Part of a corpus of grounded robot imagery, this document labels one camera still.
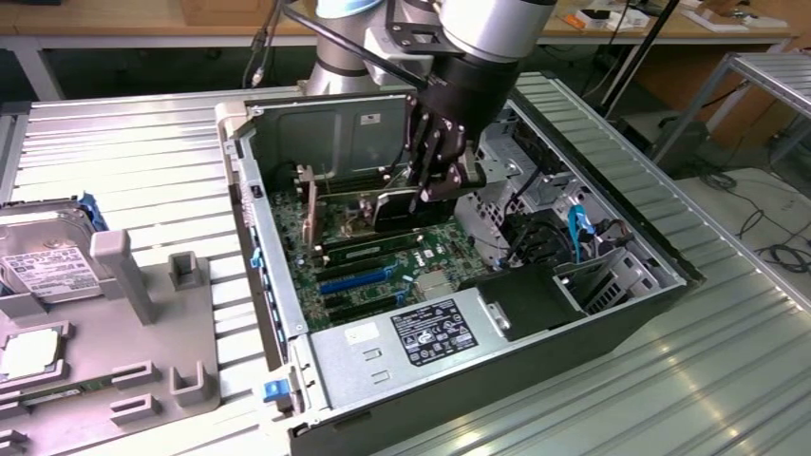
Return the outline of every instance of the warning label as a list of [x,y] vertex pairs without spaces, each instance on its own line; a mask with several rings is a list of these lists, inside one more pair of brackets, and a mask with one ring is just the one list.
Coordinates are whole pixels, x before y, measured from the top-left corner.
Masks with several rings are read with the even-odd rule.
[[417,367],[478,345],[452,299],[394,315],[392,323]]

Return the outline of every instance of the floor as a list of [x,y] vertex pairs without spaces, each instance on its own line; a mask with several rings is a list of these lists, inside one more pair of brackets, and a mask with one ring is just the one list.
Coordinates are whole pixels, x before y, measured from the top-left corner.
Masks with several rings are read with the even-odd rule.
[[[589,73],[589,90],[602,79],[604,68],[592,66],[594,46],[537,47],[525,70],[552,71],[580,93]],[[246,48],[182,49],[55,49],[46,52],[62,92],[69,99],[115,97],[238,88]],[[278,47],[268,86],[290,86],[306,79],[316,58],[313,47]],[[0,103],[35,98],[13,55],[0,50]],[[589,97],[597,103],[609,80]],[[616,114],[645,112],[662,104],[630,84]]]
[[[676,185],[725,231],[733,235],[742,232],[738,239],[752,252],[757,253],[774,244],[784,244],[797,251],[811,252],[811,243],[806,239],[811,199],[760,169],[742,168],[725,174],[736,181],[730,192],[712,189],[698,178],[677,180]],[[773,221],[749,217],[756,210],[752,204],[765,211]],[[798,236],[790,236],[789,232],[798,233]],[[784,250],[774,253],[786,264],[796,265],[797,259],[801,261],[811,259],[806,254],[798,254],[798,258],[794,258]],[[773,260],[768,250],[760,253],[760,257]],[[789,271],[776,264],[772,264],[772,267],[793,288],[802,295],[811,296],[808,272],[801,268]]]

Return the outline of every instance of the green circuit board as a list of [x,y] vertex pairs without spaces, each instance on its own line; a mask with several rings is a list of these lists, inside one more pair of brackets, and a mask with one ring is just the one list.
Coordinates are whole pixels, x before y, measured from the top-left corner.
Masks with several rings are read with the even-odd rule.
[[[342,214],[342,202],[338,199],[330,200],[334,203],[330,203],[325,211],[322,242],[341,241],[352,238],[345,232],[346,223],[345,215]],[[390,247],[392,245],[406,245],[409,247],[406,250],[394,253],[373,255],[373,259],[381,262],[388,272],[385,281],[362,285],[333,294],[321,294],[318,287],[330,280],[317,280],[317,274],[324,272],[326,268],[322,266],[320,258],[312,256],[312,252],[301,236],[306,212],[305,205],[301,204],[296,195],[290,193],[273,194],[270,201],[276,227],[282,237],[297,298],[306,323],[313,332],[325,330],[372,314],[386,312],[393,308],[388,306],[368,313],[358,313],[350,319],[337,319],[336,311],[341,309],[362,306],[370,301],[390,298],[392,296],[396,296],[394,308],[422,301],[424,296],[418,292],[416,285],[420,275],[442,271],[446,283],[452,290],[456,291],[464,280],[481,276],[488,272],[488,266],[469,243],[464,229],[456,220],[450,219],[449,222],[441,225],[422,228],[406,235],[364,243],[349,249],[341,249],[341,252],[346,251],[345,255],[350,256],[352,254],[362,255],[364,252],[374,252],[374,249],[381,248],[381,251],[385,252],[385,247]],[[352,236],[361,237],[366,234],[364,230],[357,230],[352,233]],[[346,264],[352,264],[352,257],[348,259],[342,258],[342,260]],[[328,308],[325,300],[334,297],[341,298],[344,304],[337,308]]]

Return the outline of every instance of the blue latch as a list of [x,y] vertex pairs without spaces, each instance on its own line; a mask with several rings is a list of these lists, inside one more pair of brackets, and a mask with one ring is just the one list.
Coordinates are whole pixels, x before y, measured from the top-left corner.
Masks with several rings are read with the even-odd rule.
[[265,383],[262,402],[277,401],[290,395],[290,383],[286,380],[273,380]]
[[250,256],[250,267],[258,269],[262,266],[262,251],[256,247],[256,249],[253,249],[253,255]]

